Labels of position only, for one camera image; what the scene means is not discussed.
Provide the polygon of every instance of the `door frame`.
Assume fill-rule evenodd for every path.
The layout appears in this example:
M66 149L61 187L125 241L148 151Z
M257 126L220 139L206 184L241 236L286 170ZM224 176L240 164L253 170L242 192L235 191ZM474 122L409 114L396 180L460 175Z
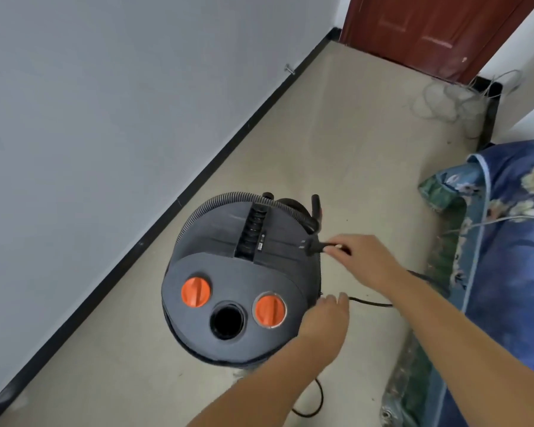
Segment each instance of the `door frame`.
M350 46L356 30L356 16L361 12L363 6L364 0L350 0L348 13L346 13L346 20L344 21L344 27L342 28L339 40L340 43ZM533 9L534 0L522 0L496 31L491 40L481 49L477 57L459 75L457 82L462 84L470 83Z

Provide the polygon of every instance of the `red door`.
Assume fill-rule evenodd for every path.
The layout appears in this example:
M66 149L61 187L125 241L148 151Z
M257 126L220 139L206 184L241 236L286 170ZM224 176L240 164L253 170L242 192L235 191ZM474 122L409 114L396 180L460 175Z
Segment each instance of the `red door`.
M469 67L479 64L479 56L486 62L496 52L500 45L494 48L491 40L526 10L527 1L532 7L514 28L534 0L352 0L341 41L439 78L466 82L484 64L474 72ZM487 49L492 53L483 54Z

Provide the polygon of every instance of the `door panel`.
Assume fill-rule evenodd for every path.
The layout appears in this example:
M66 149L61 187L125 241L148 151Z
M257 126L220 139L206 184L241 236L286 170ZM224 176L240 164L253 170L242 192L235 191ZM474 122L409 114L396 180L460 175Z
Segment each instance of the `door panel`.
M358 12L349 12L346 43L457 80L522 1L359 0Z

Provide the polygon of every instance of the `person's right arm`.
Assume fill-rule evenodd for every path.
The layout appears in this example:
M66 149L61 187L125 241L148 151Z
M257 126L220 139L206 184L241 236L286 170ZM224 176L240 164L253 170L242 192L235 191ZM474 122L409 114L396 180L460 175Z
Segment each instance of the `person's right arm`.
M375 237L339 235L325 253L387 297L413 329L471 427L534 426L534 372L427 283L413 277Z

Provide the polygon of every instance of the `forearm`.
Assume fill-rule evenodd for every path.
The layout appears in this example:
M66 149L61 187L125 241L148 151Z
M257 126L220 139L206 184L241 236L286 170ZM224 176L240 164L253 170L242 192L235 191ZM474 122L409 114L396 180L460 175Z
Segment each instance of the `forearm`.
M296 337L235 383L188 426L282 426L301 393L324 367L315 345L307 338Z
M534 425L534 372L422 280L385 294L410 323L471 426Z

